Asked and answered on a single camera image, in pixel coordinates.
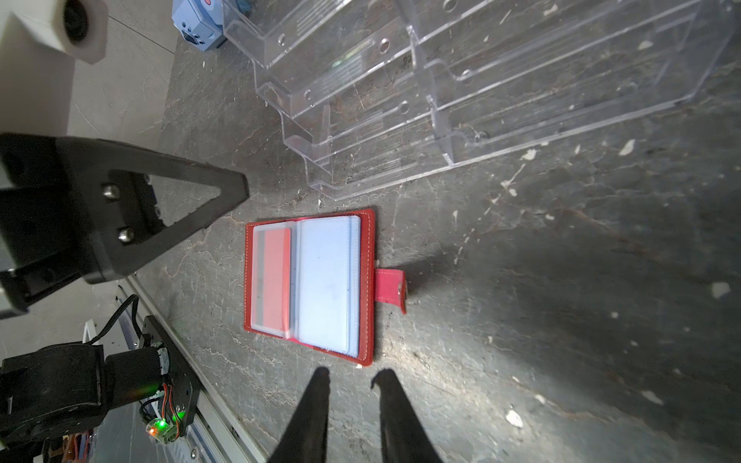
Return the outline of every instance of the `white debris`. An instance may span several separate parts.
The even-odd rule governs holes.
[[[558,11],[558,5],[554,3],[552,7],[543,12],[543,16],[548,16],[549,14],[555,13],[556,11]]]
[[[710,291],[715,299],[720,299],[731,292],[731,286],[726,282],[715,282],[710,285]]]
[[[514,410],[509,410],[507,412],[506,419],[509,422],[509,424],[511,424],[514,427],[518,427],[522,429],[525,426],[525,423],[522,422],[522,418],[520,418],[519,413],[517,413]]]
[[[618,154],[621,156],[627,156],[628,154],[633,152],[633,148],[635,147],[635,145],[636,145],[636,141],[634,139],[628,140],[628,142],[625,143],[625,146],[622,147],[622,149],[620,150]]]
[[[524,159],[526,161],[532,161],[533,159],[535,159],[535,155],[537,153],[538,153],[538,150],[534,150],[531,148],[528,150],[527,153],[523,154],[522,157],[520,157],[520,159]]]
[[[645,398],[647,398],[648,400],[650,400],[654,404],[664,405],[664,401],[662,399],[659,399],[656,396],[656,394],[654,394],[654,392],[652,390],[642,390],[641,391],[641,396],[644,396]]]
[[[510,10],[509,10],[509,11],[507,12],[507,14],[505,14],[505,17],[504,17],[504,18],[502,18],[502,20],[501,20],[501,21],[499,22],[499,25],[500,25],[500,26],[502,25],[502,23],[504,23],[505,19],[506,19],[506,18],[507,18],[507,17],[509,16],[509,13],[512,13],[512,9],[510,9]]]

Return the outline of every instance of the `red card holder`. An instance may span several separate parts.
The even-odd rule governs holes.
[[[373,300],[375,299],[374,282],[376,259],[376,214],[372,209],[354,210],[344,213],[332,213],[323,216],[300,217],[297,219],[262,221],[245,226],[245,329],[253,333],[283,339],[280,336],[253,330],[250,325],[252,301],[252,238],[253,228],[258,225],[273,224],[283,221],[300,221],[317,219],[319,217],[358,216],[360,218],[360,334],[358,356],[350,357],[341,353],[332,352],[315,346],[308,346],[314,350],[328,353],[341,359],[349,360],[364,367],[373,363]],[[298,342],[295,338],[288,341]]]

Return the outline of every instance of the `clear acrylic organizer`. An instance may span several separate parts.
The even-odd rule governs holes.
[[[670,107],[734,29],[731,0],[275,4],[225,0],[225,35],[333,199]]]

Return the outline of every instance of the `black bracket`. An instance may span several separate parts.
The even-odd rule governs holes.
[[[220,189],[169,227],[147,176]],[[244,174],[116,141],[0,134],[0,319],[83,276],[124,278],[249,197]]]

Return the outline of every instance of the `wire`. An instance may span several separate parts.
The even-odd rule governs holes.
[[[90,431],[85,431],[86,439],[85,439],[85,450],[82,453],[82,461],[87,461],[87,449],[90,446]]]
[[[165,389],[165,396],[162,398],[162,411],[160,412],[160,416],[162,419],[164,419],[165,423],[167,422],[167,418],[165,418],[165,405],[167,404],[167,385],[163,384],[162,387]]]
[[[113,315],[108,320],[108,323],[105,324],[103,327],[103,330],[101,330],[100,334],[96,337],[92,338],[90,341],[86,342],[85,344],[95,344],[97,341],[100,340],[103,336],[105,336],[108,331],[110,331],[111,328],[113,328],[113,325],[116,323],[116,320],[119,319],[121,314],[126,310],[127,307],[131,305],[131,322],[134,325],[134,332],[136,333],[137,338],[142,337],[142,330],[139,329],[139,323],[136,321],[136,310],[139,308],[139,296],[136,294],[132,294],[131,296],[127,297],[126,300],[119,306],[118,309],[116,309],[116,312],[113,313]]]
[[[149,399],[146,402],[144,402],[141,407],[139,407],[139,415],[142,416],[142,419],[144,419],[144,422],[148,423],[155,418],[155,417],[152,417],[149,413],[147,413],[145,408],[147,407],[147,405],[151,404],[152,402],[157,402],[159,399],[160,399],[159,397],[155,397],[154,399]]]
[[[170,411],[173,413],[173,421],[175,422],[175,426],[178,428],[178,433],[175,435],[176,440],[180,437],[180,417],[177,413],[175,413],[175,410],[173,409],[173,386],[170,386],[170,398],[167,400],[170,402]]]

